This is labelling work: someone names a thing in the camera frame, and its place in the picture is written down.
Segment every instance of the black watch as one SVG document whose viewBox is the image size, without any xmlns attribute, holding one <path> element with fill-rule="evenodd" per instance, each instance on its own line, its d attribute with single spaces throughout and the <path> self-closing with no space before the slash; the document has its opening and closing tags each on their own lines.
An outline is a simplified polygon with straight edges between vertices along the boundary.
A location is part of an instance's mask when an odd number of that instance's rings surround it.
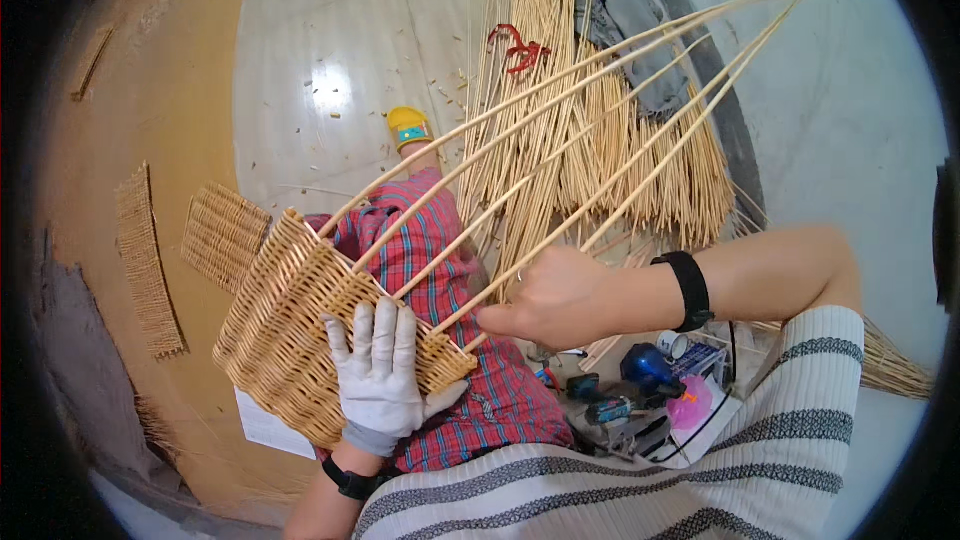
<svg viewBox="0 0 960 540">
<path fill-rule="evenodd" d="M 674 332 L 683 334 L 704 327 L 714 318 L 714 313 L 711 311 L 711 295 L 707 292 L 707 281 L 704 280 L 704 274 L 700 271 L 700 265 L 690 253 L 683 251 L 667 253 L 650 261 L 652 266 L 660 263 L 668 263 L 673 268 L 679 283 L 679 291 L 683 294 L 686 317 Z"/>
<path fill-rule="evenodd" d="M 366 477 L 355 474 L 353 471 L 345 472 L 333 462 L 332 456 L 327 457 L 322 466 L 323 473 L 330 478 L 333 484 L 340 487 L 340 494 L 346 498 L 354 499 L 354 501 L 366 501 L 366 499 L 374 496 L 377 489 L 389 480 L 388 475 Z"/>
</svg>

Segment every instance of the white work glove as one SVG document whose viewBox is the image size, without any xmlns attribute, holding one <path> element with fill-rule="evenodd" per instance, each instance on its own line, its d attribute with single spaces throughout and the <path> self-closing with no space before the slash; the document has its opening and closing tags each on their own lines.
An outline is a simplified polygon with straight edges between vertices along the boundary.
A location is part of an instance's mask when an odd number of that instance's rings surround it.
<svg viewBox="0 0 960 540">
<path fill-rule="evenodd" d="M 449 409 L 467 390 L 461 379 L 426 400 L 417 389 L 417 317 L 382 297 L 362 302 L 353 317 L 353 353 L 343 324 L 325 315 L 326 334 L 337 366 L 340 406 L 346 417 L 343 439 L 356 448 L 390 457 L 403 438 L 427 419 Z"/>
</svg>

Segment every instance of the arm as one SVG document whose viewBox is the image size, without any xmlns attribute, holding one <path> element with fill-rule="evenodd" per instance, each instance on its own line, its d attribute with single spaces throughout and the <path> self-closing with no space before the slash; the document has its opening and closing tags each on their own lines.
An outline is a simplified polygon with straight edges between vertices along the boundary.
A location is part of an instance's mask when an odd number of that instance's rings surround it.
<svg viewBox="0 0 960 540">
<path fill-rule="evenodd" d="M 386 296 L 376 306 L 376 319 L 370 304 L 357 305 L 353 352 L 343 324 L 330 315 L 324 321 L 346 418 L 343 439 L 330 459 L 343 473 L 372 478 L 402 438 L 457 402 L 467 382 L 460 380 L 421 397 L 415 373 L 417 317 L 409 307 L 397 308 Z M 287 520 L 284 538 L 347 538 L 363 506 L 364 501 L 340 494 L 337 484 L 320 470 Z"/>
<path fill-rule="evenodd" d="M 717 319 L 783 321 L 823 305 L 860 312 L 857 262 L 833 227 L 755 234 L 694 258 Z M 551 247 L 522 275 L 511 305 L 480 311 L 485 331 L 566 350 L 684 321 L 684 297 L 666 263 L 611 269 L 573 248 Z"/>
</svg>

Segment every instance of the red plaid shirt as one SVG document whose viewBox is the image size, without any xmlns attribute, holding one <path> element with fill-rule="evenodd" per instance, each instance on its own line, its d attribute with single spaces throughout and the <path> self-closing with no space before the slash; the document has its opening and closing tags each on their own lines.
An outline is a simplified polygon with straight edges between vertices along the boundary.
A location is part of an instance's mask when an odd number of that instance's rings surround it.
<svg viewBox="0 0 960 540">
<path fill-rule="evenodd" d="M 334 246 L 357 260 L 439 180 L 438 170 L 428 168 L 406 182 L 379 186 L 369 197 L 369 207 L 351 211 L 337 225 Z M 306 216 L 315 230 L 329 220 L 327 214 Z M 388 293 L 395 293 L 462 229 L 453 194 L 444 189 L 390 238 L 366 270 Z M 438 325 L 472 298 L 467 280 L 477 267 L 473 256 L 451 255 L 403 300 L 418 318 Z M 447 332 L 462 348 L 480 334 L 480 328 L 470 313 Z M 491 337 L 474 354 L 479 366 L 467 378 L 469 388 L 462 400 L 396 447 L 394 464 L 400 471 L 446 469 L 510 444 L 569 446 L 573 441 L 556 397 L 526 365 L 517 344 Z"/>
</svg>

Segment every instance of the yellow slipper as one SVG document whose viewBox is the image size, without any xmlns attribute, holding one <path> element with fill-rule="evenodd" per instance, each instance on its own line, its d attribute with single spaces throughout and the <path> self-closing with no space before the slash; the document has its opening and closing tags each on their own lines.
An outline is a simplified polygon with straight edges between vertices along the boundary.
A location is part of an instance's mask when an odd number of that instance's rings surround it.
<svg viewBox="0 0 960 540">
<path fill-rule="evenodd" d="M 394 107 L 387 114 L 387 126 L 393 137 L 396 151 L 412 143 L 433 142 L 430 121 L 420 109 L 413 107 Z"/>
</svg>

